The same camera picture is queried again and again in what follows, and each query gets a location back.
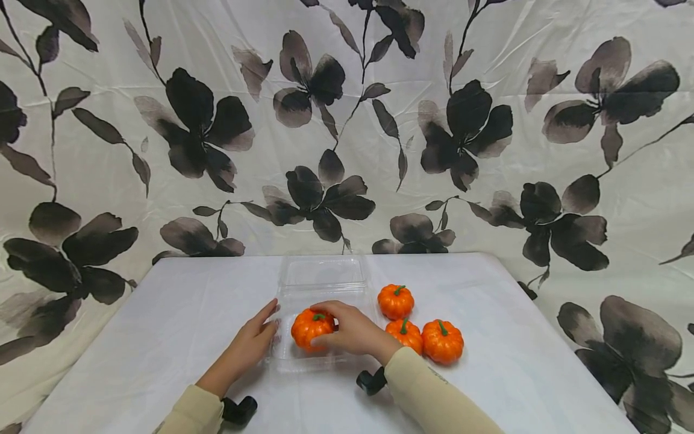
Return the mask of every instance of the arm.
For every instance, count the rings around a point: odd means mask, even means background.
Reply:
[[[267,352],[277,324],[266,321],[279,308],[274,299],[241,327],[217,361],[183,392],[155,434],[217,434],[223,410],[221,399]]]
[[[315,338],[315,347],[336,347],[352,354],[369,354],[385,366],[395,402],[427,434],[503,434],[501,429],[414,351],[376,326],[359,309],[339,301],[311,306],[334,315],[339,332]]]

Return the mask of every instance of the floral backdrop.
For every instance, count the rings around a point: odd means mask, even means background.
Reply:
[[[0,0],[0,432],[162,258],[459,251],[694,432],[693,6]]]

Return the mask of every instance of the sleeve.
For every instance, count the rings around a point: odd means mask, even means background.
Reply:
[[[472,400],[411,348],[399,349],[393,355],[385,376],[395,402],[426,434],[503,434]]]
[[[217,434],[222,411],[217,395],[190,385],[154,434]]]

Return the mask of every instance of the pumpkin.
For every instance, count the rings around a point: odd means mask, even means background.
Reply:
[[[412,313],[414,299],[404,285],[388,285],[378,294],[378,305],[383,315],[395,321]]]
[[[409,322],[409,318],[392,321],[386,326],[386,332],[393,335],[401,344],[410,347],[420,356],[422,355],[422,334],[419,327]]]
[[[304,309],[291,326],[291,336],[299,348],[311,353],[322,351],[324,347],[311,347],[314,337],[335,331],[335,317],[327,312]]]
[[[436,319],[422,329],[424,354],[436,363],[451,365],[463,355],[463,335],[448,321]]]

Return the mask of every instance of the white table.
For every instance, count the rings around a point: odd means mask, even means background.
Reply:
[[[281,262],[161,260],[22,433],[151,433],[275,295]],[[364,262],[373,288],[406,283],[413,290],[415,324],[442,317],[461,329],[466,346],[459,364],[434,368],[507,434],[635,433],[495,258],[456,253]],[[421,433],[387,389],[367,397],[356,386],[365,368],[376,365],[311,374],[260,367],[230,396],[239,402],[250,394],[259,403],[245,433]]]

